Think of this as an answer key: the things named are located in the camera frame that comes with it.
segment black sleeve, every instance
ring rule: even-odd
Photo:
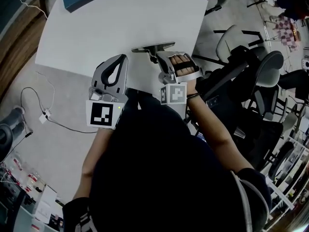
[[[266,184],[265,176],[261,174],[260,172],[258,172],[257,170],[252,169],[252,168],[245,168],[245,169],[240,170],[237,173],[237,176],[240,179],[246,180],[250,182],[252,185],[254,185],[263,195],[268,205],[269,210],[271,210],[272,200],[271,200],[268,185]]]
[[[89,198],[78,198],[67,203],[63,208],[64,232],[74,232],[81,217],[88,212]]]

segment person's left hand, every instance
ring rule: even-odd
[[[170,57],[169,59],[173,65],[190,61],[190,59],[186,55],[176,55],[176,56]],[[189,67],[189,68],[176,71],[176,74],[177,76],[183,76],[183,75],[191,74],[193,72],[195,72],[194,68]],[[187,95],[192,95],[192,94],[197,93],[195,89],[196,84],[197,84],[196,79],[193,79],[187,82]]]

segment person's left arm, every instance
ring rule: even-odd
[[[110,129],[99,129],[96,137],[90,147],[90,150],[84,160],[82,167],[82,176],[79,187],[73,199],[89,197],[92,175],[97,161],[106,151],[109,139],[113,133]]]

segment person's right arm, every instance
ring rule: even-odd
[[[238,173],[244,168],[253,168],[238,151],[230,133],[200,96],[187,100],[199,129],[213,149],[220,163],[228,170]]]

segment wooden panel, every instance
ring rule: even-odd
[[[45,0],[33,0],[30,5],[34,5],[46,12]],[[35,18],[43,13],[33,7],[26,7],[9,27],[4,37],[0,41],[0,63],[5,58],[10,48],[16,43],[18,37],[31,26]]]
[[[20,35],[0,64],[0,101],[19,71],[37,51],[46,22],[44,14],[41,14],[41,17],[31,23],[31,27]]]

